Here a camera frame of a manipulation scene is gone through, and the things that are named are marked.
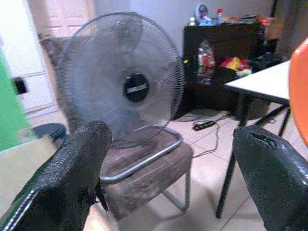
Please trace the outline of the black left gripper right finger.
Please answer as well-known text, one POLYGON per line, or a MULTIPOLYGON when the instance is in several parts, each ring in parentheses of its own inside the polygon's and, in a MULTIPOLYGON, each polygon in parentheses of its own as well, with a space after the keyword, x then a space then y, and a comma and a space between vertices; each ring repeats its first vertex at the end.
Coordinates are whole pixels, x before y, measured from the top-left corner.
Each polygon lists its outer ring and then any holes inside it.
POLYGON ((308 231, 308 161, 255 125, 233 134, 233 153, 267 231, 308 231))

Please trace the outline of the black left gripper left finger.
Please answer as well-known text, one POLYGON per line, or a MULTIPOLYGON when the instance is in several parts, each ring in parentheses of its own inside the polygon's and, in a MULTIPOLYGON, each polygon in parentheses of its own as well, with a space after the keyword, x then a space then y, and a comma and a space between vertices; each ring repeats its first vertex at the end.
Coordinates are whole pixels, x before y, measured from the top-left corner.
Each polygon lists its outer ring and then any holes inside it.
POLYGON ((100 171, 112 141, 102 121, 80 125, 42 164, 0 218, 0 231, 82 231, 99 199, 100 171))

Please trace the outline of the brown upholstered metal chair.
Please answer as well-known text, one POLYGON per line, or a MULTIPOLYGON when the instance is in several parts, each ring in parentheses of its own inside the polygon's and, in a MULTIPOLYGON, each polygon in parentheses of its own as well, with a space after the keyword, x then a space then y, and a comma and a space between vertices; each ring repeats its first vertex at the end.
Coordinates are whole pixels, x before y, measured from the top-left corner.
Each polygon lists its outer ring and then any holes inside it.
MULTIPOLYGON (((55 73, 69 38, 44 38, 41 45, 55 73)), ((190 203, 192 148, 182 136, 163 128, 154 138, 134 147, 111 147, 100 171, 100 184, 108 207, 117 220, 164 194, 180 211, 190 203)))

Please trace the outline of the black power strip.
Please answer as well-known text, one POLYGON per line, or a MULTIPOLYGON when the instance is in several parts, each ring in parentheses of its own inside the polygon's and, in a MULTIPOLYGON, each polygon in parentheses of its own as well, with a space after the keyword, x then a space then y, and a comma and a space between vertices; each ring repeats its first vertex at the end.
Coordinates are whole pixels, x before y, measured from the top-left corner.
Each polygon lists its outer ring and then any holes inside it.
POLYGON ((206 122, 203 122, 203 123, 200 123, 200 124, 195 123, 192 128, 193 128, 194 131, 201 131, 203 129, 210 128, 215 124, 216 124, 215 121, 206 121, 206 122))

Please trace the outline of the orange plastic plate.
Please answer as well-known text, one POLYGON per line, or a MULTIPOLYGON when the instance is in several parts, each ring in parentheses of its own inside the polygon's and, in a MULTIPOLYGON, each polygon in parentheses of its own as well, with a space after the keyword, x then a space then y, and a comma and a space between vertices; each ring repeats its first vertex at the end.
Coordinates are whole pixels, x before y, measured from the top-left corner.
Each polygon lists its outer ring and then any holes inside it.
POLYGON ((308 146, 308 38, 291 56, 288 85, 294 121, 301 138, 308 146))

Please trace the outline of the green board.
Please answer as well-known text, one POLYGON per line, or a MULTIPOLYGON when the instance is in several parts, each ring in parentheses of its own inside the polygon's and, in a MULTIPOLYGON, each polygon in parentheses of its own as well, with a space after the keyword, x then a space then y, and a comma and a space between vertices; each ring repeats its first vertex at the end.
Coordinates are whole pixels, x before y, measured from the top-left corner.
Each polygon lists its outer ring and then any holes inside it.
POLYGON ((0 152, 34 138, 0 49, 0 152))

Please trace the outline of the white table with black legs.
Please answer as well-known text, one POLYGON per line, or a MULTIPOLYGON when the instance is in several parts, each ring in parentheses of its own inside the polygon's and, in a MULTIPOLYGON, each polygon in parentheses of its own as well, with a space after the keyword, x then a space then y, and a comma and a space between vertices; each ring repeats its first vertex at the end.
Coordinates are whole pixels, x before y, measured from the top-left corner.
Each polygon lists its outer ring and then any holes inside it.
POLYGON ((225 89, 238 93, 239 128, 246 126, 252 100, 259 98, 278 103, 281 106, 260 118, 255 125, 262 127, 286 110, 287 112, 278 133, 280 137, 283 135, 291 115, 288 90, 289 66, 290 61, 286 61, 224 84, 225 89))

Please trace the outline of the grey electric fan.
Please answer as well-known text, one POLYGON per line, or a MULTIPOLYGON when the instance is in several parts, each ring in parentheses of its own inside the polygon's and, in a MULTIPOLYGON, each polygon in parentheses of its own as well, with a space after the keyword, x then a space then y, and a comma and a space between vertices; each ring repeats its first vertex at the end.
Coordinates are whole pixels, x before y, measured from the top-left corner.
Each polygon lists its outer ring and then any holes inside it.
POLYGON ((100 120, 117 148, 145 143, 165 128, 185 85, 170 36, 134 12, 108 13, 84 24, 65 43, 56 76, 69 130, 100 120))

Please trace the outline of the red and yellow snack bag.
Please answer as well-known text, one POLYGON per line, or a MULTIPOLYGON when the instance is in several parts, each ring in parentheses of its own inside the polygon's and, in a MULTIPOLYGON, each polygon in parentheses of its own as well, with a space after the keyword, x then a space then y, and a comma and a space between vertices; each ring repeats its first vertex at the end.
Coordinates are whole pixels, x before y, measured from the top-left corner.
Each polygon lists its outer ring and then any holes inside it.
POLYGON ((239 57, 227 58, 221 64, 220 67, 228 68, 233 71, 243 71, 249 68, 247 60, 240 59, 239 57))

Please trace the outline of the black shelf cabinet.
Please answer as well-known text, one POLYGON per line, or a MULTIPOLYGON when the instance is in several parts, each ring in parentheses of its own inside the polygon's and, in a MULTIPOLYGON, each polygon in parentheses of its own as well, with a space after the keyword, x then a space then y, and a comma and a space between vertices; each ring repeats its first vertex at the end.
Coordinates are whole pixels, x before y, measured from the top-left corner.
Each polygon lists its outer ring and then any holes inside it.
POLYGON ((226 67, 227 62, 239 58, 255 73, 283 61, 282 55, 275 54, 277 39, 266 42, 263 33, 264 27, 258 22, 186 26, 183 30, 185 89, 173 119, 198 106, 234 112, 238 94, 225 89, 224 84, 237 79, 237 75, 226 67), (208 43, 214 56, 214 72, 209 77, 199 65, 198 52, 203 42, 208 43))

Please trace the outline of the white cabinet door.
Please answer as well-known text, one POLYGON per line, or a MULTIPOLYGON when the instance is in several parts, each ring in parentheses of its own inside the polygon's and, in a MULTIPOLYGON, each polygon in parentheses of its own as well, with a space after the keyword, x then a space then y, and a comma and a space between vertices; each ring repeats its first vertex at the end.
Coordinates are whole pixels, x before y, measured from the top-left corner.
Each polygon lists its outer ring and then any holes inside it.
POLYGON ((27 0, 0 0, 0 49, 11 77, 24 82, 18 95, 29 117, 57 111, 51 84, 27 0))

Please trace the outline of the clear plastic bottle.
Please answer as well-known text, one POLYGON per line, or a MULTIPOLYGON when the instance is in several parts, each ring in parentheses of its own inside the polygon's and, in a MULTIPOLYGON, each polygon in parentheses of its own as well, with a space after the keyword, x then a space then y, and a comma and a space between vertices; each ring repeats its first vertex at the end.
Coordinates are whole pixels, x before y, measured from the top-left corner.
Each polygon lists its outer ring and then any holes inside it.
POLYGON ((205 39, 198 48, 197 76, 201 85, 210 85, 215 71, 215 58, 212 47, 205 39))

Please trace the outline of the blue and white small fan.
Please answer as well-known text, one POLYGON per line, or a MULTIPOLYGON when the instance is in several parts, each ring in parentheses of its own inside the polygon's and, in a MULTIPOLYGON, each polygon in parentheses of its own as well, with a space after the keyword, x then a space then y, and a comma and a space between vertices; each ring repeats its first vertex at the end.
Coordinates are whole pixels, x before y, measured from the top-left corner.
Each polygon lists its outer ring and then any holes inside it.
POLYGON ((199 5, 197 5, 196 10, 195 10, 195 17, 198 22, 211 20, 208 16, 208 8, 205 4, 200 3, 199 5))

